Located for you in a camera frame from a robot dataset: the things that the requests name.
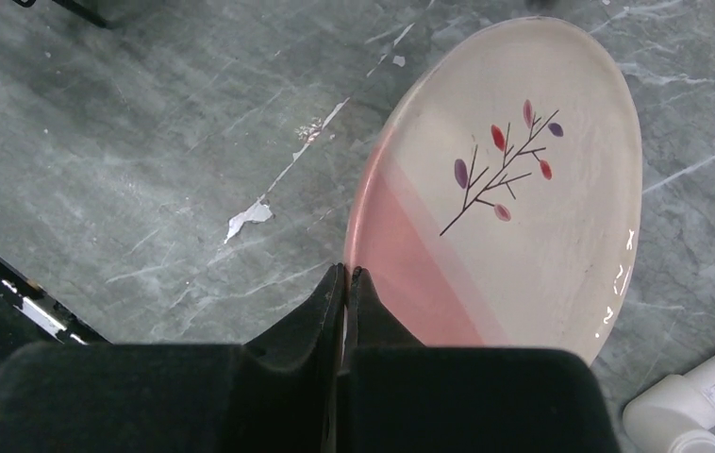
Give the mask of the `beige pink plate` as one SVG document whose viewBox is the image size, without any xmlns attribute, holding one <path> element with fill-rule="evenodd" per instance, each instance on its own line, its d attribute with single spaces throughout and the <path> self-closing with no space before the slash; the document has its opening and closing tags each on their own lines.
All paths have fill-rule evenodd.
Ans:
<svg viewBox="0 0 715 453">
<path fill-rule="evenodd" d="M 397 105 L 343 260 L 424 344 L 593 361 L 634 271 L 641 161 L 638 114 L 607 50 L 557 18 L 504 21 Z"/>
</svg>

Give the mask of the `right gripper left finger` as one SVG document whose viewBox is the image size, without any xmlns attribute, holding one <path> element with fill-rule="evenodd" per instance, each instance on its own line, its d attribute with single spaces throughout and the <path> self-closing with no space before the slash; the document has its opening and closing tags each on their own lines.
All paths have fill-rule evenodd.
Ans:
<svg viewBox="0 0 715 453">
<path fill-rule="evenodd" d="M 246 344 L 29 344 L 0 369 L 0 452 L 322 452 L 345 270 Z"/>
</svg>

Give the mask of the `black wire dish rack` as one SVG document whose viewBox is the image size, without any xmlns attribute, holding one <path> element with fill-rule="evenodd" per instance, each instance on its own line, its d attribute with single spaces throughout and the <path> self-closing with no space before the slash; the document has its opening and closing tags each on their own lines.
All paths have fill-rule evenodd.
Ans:
<svg viewBox="0 0 715 453">
<path fill-rule="evenodd" d="M 37 0 L 12 0 L 12 2 L 21 8 L 32 8 Z M 75 0 L 52 0 L 52 2 L 96 27 L 108 28 L 108 21 L 105 18 Z"/>
</svg>

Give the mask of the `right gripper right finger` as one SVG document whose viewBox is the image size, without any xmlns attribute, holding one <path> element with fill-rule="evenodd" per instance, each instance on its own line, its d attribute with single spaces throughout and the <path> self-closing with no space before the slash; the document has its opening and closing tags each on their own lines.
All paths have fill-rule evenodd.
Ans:
<svg viewBox="0 0 715 453">
<path fill-rule="evenodd" d="M 353 271 L 337 381 L 340 452 L 616 452 L 597 379 L 575 354 L 422 344 Z"/>
</svg>

